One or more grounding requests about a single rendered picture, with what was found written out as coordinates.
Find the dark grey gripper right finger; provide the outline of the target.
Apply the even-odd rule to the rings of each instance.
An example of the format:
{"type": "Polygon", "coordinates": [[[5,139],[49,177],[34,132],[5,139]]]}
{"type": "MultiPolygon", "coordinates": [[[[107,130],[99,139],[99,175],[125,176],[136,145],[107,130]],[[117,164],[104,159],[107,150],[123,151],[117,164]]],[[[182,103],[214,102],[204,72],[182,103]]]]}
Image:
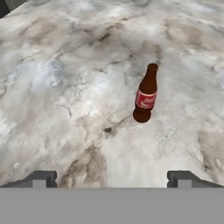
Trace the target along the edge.
{"type": "Polygon", "coordinates": [[[204,179],[198,178],[191,171],[168,171],[167,179],[168,188],[223,188],[223,185],[218,185],[214,182],[209,182],[204,179]]]}

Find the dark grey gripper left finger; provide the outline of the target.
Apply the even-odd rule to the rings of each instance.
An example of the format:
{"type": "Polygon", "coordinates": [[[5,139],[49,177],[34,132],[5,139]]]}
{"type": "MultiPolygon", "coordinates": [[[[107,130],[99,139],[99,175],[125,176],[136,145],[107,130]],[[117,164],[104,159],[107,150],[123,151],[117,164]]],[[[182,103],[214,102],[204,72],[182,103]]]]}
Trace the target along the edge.
{"type": "Polygon", "coordinates": [[[54,188],[57,186],[56,179],[56,171],[34,171],[23,179],[1,185],[1,188],[54,188]]]}

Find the brown bottle with red label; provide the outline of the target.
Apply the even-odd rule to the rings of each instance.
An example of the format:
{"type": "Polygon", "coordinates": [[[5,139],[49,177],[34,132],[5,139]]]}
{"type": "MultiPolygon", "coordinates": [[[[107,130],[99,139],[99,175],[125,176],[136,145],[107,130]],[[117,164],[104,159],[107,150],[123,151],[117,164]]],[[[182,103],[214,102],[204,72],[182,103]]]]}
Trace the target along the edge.
{"type": "Polygon", "coordinates": [[[157,71],[158,65],[150,63],[136,91],[133,118],[139,123],[146,123],[151,119],[151,111],[154,108],[158,91],[157,71]]]}

